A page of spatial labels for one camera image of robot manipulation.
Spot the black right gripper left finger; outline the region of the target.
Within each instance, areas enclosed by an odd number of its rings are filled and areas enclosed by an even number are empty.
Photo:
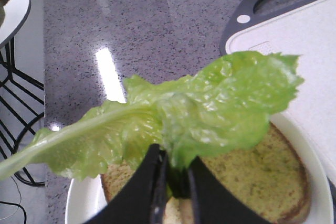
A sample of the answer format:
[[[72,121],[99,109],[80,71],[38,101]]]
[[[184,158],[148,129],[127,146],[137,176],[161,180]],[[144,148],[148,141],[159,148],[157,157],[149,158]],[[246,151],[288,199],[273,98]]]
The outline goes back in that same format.
[[[163,223],[167,203],[167,153],[150,145],[120,192],[86,223]]]

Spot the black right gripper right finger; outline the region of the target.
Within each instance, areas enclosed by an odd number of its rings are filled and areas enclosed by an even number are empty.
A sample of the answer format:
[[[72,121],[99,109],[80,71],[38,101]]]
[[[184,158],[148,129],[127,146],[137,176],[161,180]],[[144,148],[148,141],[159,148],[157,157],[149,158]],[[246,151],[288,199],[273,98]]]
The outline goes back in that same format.
[[[195,223],[268,223],[232,195],[200,158],[187,173]]]

